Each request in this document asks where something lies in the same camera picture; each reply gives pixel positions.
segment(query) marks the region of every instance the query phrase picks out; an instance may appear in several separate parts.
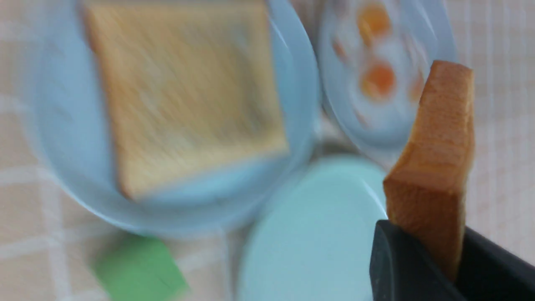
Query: table surface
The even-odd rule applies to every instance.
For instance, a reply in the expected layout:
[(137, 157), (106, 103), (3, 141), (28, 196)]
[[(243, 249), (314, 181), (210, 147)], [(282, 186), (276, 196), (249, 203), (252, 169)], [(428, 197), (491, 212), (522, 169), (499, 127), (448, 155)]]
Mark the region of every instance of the table surface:
[[(20, 49), (31, 47), (28, 10), (61, 0), (0, 0), (0, 295), (4, 301), (107, 300), (88, 262), (124, 235), (80, 207), (55, 183), (23, 136), (14, 91)], [(320, 4), (294, 0), (314, 32)], [(448, 0), (462, 63), (476, 73), (476, 160), (467, 223), (535, 264), (535, 2)], [(250, 227), (187, 242), (167, 241), (192, 293), (233, 300)]]

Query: egg white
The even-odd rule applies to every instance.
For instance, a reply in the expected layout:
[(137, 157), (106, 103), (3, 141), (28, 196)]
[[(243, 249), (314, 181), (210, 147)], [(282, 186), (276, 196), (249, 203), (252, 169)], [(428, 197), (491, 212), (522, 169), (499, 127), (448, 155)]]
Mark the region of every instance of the egg white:
[[(347, 89), (349, 100), (356, 111), (365, 119), (368, 130), (388, 130), (399, 126), (399, 122), (410, 122), (415, 118), (417, 104), (409, 99), (409, 92), (418, 71), (429, 75), (429, 65), (418, 47), (418, 42), (406, 33), (400, 24), (399, 7), (395, 0), (382, 1), (391, 18), (392, 34), (374, 43), (373, 48), (364, 45), (357, 27), (357, 12), (366, 0), (350, 0), (348, 13), (339, 20), (334, 38), (342, 45), (348, 56)], [(360, 90), (361, 75), (374, 61), (388, 62), (396, 77), (396, 86), (389, 100), (378, 102), (369, 99)]]

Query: blue plate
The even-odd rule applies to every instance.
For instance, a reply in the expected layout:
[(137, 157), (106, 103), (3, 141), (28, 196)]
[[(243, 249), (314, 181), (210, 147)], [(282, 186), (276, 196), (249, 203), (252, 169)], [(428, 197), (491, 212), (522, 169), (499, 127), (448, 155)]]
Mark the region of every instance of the blue plate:
[(251, 219), (284, 178), (307, 163), (319, 116), (314, 52), (292, 6), (272, 0), (271, 40), (291, 154), (241, 162), (155, 194), (141, 204), (116, 187), (113, 149), (95, 59), (77, 1), (37, 18), (42, 40), (25, 56), (22, 92), (33, 145), (65, 190), (84, 207), (129, 231), (184, 236)]
[[(423, 45), (431, 61), (457, 61), (456, 46), (442, 0), (400, 0), (400, 17), (401, 26)], [(397, 115), (388, 115), (395, 124), (388, 129), (369, 130), (358, 122), (347, 88), (349, 71), (332, 49), (332, 35), (337, 23), (333, 1), (329, 1), (322, 16), (318, 45), (319, 66), (327, 96), (326, 109), (364, 153), (400, 152), (409, 137), (414, 116), (398, 118)]]

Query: fried egg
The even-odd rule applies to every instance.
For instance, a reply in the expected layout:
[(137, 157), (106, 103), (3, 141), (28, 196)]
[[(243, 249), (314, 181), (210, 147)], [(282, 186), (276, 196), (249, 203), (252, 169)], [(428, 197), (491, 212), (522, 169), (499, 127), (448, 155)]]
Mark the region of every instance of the fried egg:
[(399, 119), (414, 119), (430, 66), (424, 48), (399, 23), (398, 3), (353, 0), (349, 7), (333, 49), (348, 70), (355, 120), (362, 128), (387, 130)]

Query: slice of bread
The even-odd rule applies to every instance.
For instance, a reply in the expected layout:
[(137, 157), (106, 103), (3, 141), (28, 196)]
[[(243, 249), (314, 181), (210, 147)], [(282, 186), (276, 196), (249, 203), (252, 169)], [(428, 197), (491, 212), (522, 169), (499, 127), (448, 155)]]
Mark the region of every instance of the slice of bread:
[(287, 150), (264, 2), (84, 8), (126, 197)]
[(388, 218), (419, 239), (452, 281), (475, 147), (473, 85), (471, 69), (433, 63), (409, 141), (383, 182)]

